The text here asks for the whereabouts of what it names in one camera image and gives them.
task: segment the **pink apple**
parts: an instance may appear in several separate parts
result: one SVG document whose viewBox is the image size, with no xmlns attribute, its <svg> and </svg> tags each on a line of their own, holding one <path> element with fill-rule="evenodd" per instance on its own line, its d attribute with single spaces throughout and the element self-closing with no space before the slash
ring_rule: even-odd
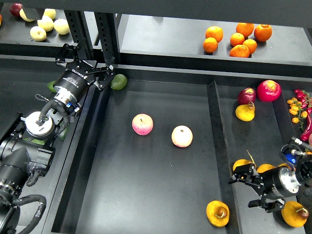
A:
<svg viewBox="0 0 312 234">
<path fill-rule="evenodd" d="M 173 130 L 171 140 L 177 147 L 184 148 L 192 143 L 193 133 L 187 126 L 180 125 Z"/>
<path fill-rule="evenodd" d="M 273 80 L 265 80 L 257 88 L 257 96 L 260 101 L 275 101 L 282 94 L 281 86 Z"/>
<path fill-rule="evenodd" d="M 132 120 L 132 128 L 139 135 L 147 135 L 153 129 L 153 120 L 147 114 L 138 114 Z"/>
</svg>

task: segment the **robotic arm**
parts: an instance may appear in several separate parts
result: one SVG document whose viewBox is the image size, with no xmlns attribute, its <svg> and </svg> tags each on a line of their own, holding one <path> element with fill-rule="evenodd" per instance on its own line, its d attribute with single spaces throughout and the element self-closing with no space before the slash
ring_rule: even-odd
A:
<svg viewBox="0 0 312 234">
<path fill-rule="evenodd" d="M 259 200 L 250 201 L 248 207 L 265 209 L 271 213 L 282 210 L 285 205 L 285 197 L 297 195 L 299 186 L 307 186 L 304 195 L 310 195 L 312 187 L 312 155 L 299 148 L 299 145 L 312 151 L 312 147 L 293 137 L 295 144 L 283 146 L 280 156 L 292 170 L 286 166 L 280 166 L 263 173 L 258 173 L 253 163 L 237 167 L 229 184 L 242 182 L 251 186 L 261 197 Z"/>
<path fill-rule="evenodd" d="M 65 63 L 67 53 L 73 55 L 73 62 Z M 20 234 L 31 233 L 39 223 L 46 199 L 41 195 L 19 198 L 24 185 L 33 186 L 40 176 L 48 173 L 55 154 L 55 139 L 80 114 L 82 106 L 79 101 L 91 85 L 101 91 L 115 76 L 111 65 L 94 68 L 80 60 L 78 46 L 65 44 L 56 64 L 65 67 L 65 71 L 54 83 L 55 96 L 51 100 L 44 98 L 47 103 L 41 111 L 27 117 L 17 113 L 0 135 L 0 234 L 16 233 L 20 206 L 31 202 L 39 202 L 38 209 Z M 24 134 L 31 137 L 24 140 Z M 45 143 L 33 143 L 33 139 Z"/>
</svg>

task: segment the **white apple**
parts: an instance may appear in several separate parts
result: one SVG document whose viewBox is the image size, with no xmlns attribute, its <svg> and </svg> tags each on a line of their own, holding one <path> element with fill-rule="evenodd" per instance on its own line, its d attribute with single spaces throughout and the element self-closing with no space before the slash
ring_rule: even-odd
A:
<svg viewBox="0 0 312 234">
<path fill-rule="evenodd" d="M 50 17 L 52 20 L 54 20 L 54 19 L 55 19 L 55 16 L 57 16 L 57 12 L 56 12 L 55 9 L 45 9 L 43 15 L 44 15 L 44 16 L 48 16 L 48 17 Z"/>
<path fill-rule="evenodd" d="M 45 30 L 39 26 L 34 26 L 30 30 L 30 36 L 35 40 L 35 41 L 43 41 L 47 38 L 47 33 Z"/>
<path fill-rule="evenodd" d="M 53 20 L 48 16 L 42 16 L 42 19 L 38 20 L 37 23 L 46 32 L 50 32 L 54 28 Z"/>
<path fill-rule="evenodd" d="M 173 130 L 171 140 L 177 147 L 188 147 L 192 143 L 193 133 L 187 126 L 180 125 Z"/>
<path fill-rule="evenodd" d="M 54 28 L 60 35 L 66 35 L 69 33 L 68 22 L 65 19 L 57 19 L 54 21 Z"/>
<path fill-rule="evenodd" d="M 27 21 L 27 22 L 32 22 L 32 21 L 34 21 L 34 19 L 28 19 L 28 18 L 26 17 L 25 12 L 24 12 L 23 9 L 21 9 L 21 10 L 19 11 L 19 15 L 20 15 L 20 17 L 22 17 L 23 20 L 25 20 L 25 21 Z"/>
<path fill-rule="evenodd" d="M 138 114 L 132 120 L 132 128 L 139 135 L 147 135 L 153 129 L 153 120 L 147 114 Z"/>
</svg>

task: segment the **yellow apple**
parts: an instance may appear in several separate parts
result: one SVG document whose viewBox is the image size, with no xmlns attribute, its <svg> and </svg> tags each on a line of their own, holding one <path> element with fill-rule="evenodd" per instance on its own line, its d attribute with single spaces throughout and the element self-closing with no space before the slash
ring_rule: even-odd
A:
<svg viewBox="0 0 312 234">
<path fill-rule="evenodd" d="M 68 22 L 65 19 L 57 19 L 54 21 L 54 28 L 60 35 L 66 35 L 69 33 Z"/>
<path fill-rule="evenodd" d="M 193 133 L 187 126 L 180 125 L 173 130 L 171 140 L 177 147 L 184 148 L 192 143 Z"/>
<path fill-rule="evenodd" d="M 47 33 L 45 30 L 39 26 L 32 27 L 30 30 L 30 36 L 35 40 L 35 41 L 43 41 L 47 38 Z"/>
<path fill-rule="evenodd" d="M 25 20 L 25 21 L 27 21 L 27 22 L 32 22 L 32 21 L 34 21 L 34 19 L 28 19 L 28 18 L 26 17 L 25 12 L 24 12 L 23 9 L 21 9 L 21 10 L 19 11 L 19 15 L 20 15 L 20 17 L 22 17 L 23 20 Z"/>
<path fill-rule="evenodd" d="M 37 23 L 46 32 L 50 32 L 54 28 L 53 20 L 48 16 L 42 16 L 42 19 L 38 20 Z"/>
<path fill-rule="evenodd" d="M 56 12 L 55 9 L 45 9 L 43 15 L 44 15 L 44 16 L 48 16 L 48 17 L 50 17 L 52 20 L 54 20 L 54 19 L 55 19 L 55 16 L 57 16 L 57 12 Z"/>
</svg>

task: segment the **red apple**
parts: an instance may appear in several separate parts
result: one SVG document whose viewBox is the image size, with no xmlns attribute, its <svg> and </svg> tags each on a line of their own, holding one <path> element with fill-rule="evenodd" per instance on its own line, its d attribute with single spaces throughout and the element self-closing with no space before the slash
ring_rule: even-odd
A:
<svg viewBox="0 0 312 234">
<path fill-rule="evenodd" d="M 239 105 L 248 104 L 249 102 L 255 101 L 255 90 L 252 88 L 246 88 L 239 92 L 237 101 Z"/>
<path fill-rule="evenodd" d="M 132 128 L 139 135 L 147 135 L 153 129 L 153 120 L 147 114 L 138 114 L 132 120 Z"/>
<path fill-rule="evenodd" d="M 265 80 L 257 88 L 257 97 L 260 101 L 275 101 L 281 95 L 282 89 L 273 80 Z"/>
<path fill-rule="evenodd" d="M 171 140 L 177 147 L 184 148 L 192 143 L 193 133 L 187 126 L 180 125 L 173 130 Z"/>
<path fill-rule="evenodd" d="M 21 7 L 22 7 L 22 4 L 20 3 L 13 3 L 11 6 L 10 6 L 10 12 L 13 16 L 16 16 L 16 17 L 20 17 L 20 10 L 21 10 Z"/>
</svg>

